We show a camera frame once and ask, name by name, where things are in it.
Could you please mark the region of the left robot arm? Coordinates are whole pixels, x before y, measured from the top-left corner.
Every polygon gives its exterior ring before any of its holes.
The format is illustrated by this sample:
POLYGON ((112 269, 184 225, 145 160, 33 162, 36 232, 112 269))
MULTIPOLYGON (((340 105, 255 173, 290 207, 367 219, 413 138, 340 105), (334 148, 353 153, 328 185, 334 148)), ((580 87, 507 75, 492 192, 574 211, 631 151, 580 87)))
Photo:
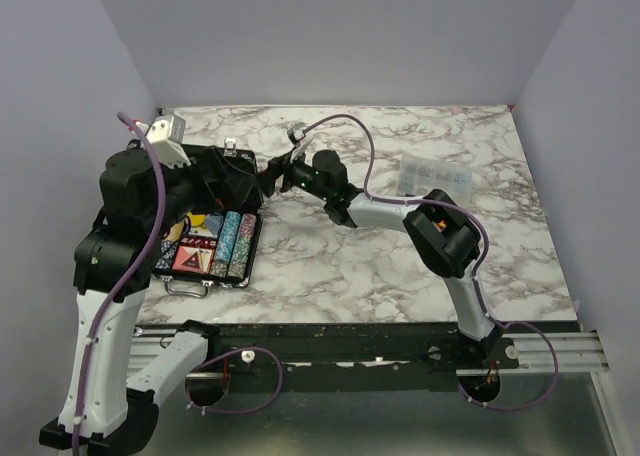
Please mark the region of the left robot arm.
POLYGON ((189 213, 253 211, 261 204, 252 151, 188 145, 185 153, 185 162, 171 166, 133 147, 105 164, 102 207, 74 253, 78 336, 71 382, 60 414, 40 430, 43 446, 75 455, 135 454, 187 372, 209 371, 221 361, 214 331, 190 321, 165 355, 128 372, 162 237, 189 213))

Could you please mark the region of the triangular all-in button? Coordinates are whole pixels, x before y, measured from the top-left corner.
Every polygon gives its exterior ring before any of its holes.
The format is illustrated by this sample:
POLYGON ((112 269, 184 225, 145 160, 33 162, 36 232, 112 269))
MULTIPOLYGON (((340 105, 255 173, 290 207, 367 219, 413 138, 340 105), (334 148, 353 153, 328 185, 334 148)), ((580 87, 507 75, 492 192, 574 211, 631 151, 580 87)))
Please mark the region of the triangular all-in button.
POLYGON ((181 268, 183 271, 202 272, 201 255, 199 251, 194 252, 188 256, 182 263, 181 268))

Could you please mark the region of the black poker chip case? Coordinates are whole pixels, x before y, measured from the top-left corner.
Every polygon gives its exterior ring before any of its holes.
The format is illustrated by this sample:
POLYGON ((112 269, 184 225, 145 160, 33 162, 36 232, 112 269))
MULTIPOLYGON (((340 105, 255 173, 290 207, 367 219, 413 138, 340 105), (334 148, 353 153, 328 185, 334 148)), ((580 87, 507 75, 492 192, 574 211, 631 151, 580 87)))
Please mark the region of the black poker chip case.
MULTIPOLYGON (((236 150, 228 138, 222 148, 227 156, 236 150)), ((172 228, 161 243, 161 258, 153 276, 170 295, 203 298, 215 286, 248 286, 262 228, 261 207, 257 211, 191 211, 172 228), (208 274, 178 272, 171 269, 179 246, 211 248, 213 261, 208 274)))

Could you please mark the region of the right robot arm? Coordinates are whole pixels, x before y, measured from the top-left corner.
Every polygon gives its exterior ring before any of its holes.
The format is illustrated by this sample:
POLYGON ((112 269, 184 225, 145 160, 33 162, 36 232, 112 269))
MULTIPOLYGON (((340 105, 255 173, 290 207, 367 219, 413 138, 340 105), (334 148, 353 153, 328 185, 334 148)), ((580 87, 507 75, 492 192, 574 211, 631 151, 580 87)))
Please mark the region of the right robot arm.
POLYGON ((276 180, 283 192, 297 187, 324 202, 324 211, 337 225, 377 228, 407 234, 424 265, 443 278, 457 314, 458 329, 466 337, 460 355, 469 366, 480 368, 496 356, 489 336, 496 323, 482 299, 479 265, 488 252, 488 236, 468 211, 457 206, 442 190, 421 199, 374 196, 353 185, 336 152, 316 153, 310 165, 291 152, 268 161, 257 174, 262 193, 269 197, 276 180))

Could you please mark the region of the red playing card deck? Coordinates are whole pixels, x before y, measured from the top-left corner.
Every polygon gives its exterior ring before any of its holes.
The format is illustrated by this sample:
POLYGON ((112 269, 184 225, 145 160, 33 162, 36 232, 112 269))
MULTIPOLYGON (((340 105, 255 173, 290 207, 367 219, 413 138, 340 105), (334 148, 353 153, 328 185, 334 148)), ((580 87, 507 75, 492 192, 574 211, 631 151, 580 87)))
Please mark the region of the red playing card deck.
POLYGON ((171 269, 178 272, 208 274, 213 261, 214 250, 179 246, 171 269))

